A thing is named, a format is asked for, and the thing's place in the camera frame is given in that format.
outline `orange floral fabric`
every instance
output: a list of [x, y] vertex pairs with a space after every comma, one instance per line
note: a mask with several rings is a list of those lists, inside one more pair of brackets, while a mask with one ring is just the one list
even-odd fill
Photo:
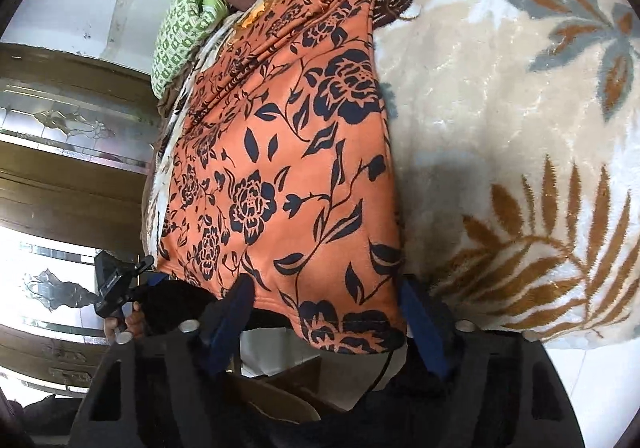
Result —
[[266, 0], [199, 75], [174, 156], [158, 267], [255, 306], [313, 346], [404, 342], [375, 0]]

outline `green and white patterned fabric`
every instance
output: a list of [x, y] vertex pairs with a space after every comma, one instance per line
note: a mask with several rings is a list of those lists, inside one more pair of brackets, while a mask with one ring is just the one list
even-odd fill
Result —
[[164, 89], [180, 73], [193, 48], [209, 36], [228, 15], [224, 0], [174, 0], [160, 26], [151, 87], [161, 98]]

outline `metal bolt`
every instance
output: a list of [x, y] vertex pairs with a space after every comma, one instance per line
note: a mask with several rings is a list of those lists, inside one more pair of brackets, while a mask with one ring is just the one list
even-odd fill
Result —
[[133, 339], [133, 334], [129, 331], [124, 331], [123, 333], [118, 333], [116, 335], [116, 343], [118, 345], [124, 345], [125, 343], [129, 343]]
[[523, 331], [522, 337], [531, 343], [540, 340], [540, 335], [535, 331]]
[[180, 332], [183, 333], [192, 333], [194, 331], [197, 331], [199, 327], [200, 322], [198, 322], [197, 320], [185, 320], [180, 325], [178, 325], [178, 329], [180, 329]]
[[476, 330], [476, 324], [469, 320], [459, 320], [456, 322], [456, 329], [461, 333], [472, 333]]

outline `floor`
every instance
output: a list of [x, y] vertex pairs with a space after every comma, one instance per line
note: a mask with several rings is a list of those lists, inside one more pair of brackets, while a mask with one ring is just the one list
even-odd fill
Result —
[[[247, 375], [274, 374], [318, 354], [322, 356], [320, 395], [348, 409], [380, 373], [386, 354], [345, 356], [319, 352], [290, 331], [262, 329], [243, 333], [242, 360]], [[586, 448], [612, 448], [640, 408], [640, 338], [580, 351], [549, 349], [580, 423]], [[404, 364], [394, 353], [383, 388]]]

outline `human hand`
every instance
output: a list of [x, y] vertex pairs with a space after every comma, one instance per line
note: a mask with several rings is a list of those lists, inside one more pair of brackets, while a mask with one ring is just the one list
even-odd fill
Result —
[[[127, 326], [127, 331], [133, 334], [134, 338], [140, 338], [145, 335], [145, 314], [142, 312], [140, 303], [133, 302], [133, 312], [125, 318], [124, 322]], [[117, 318], [104, 319], [104, 335], [110, 344], [116, 339], [117, 326]]]

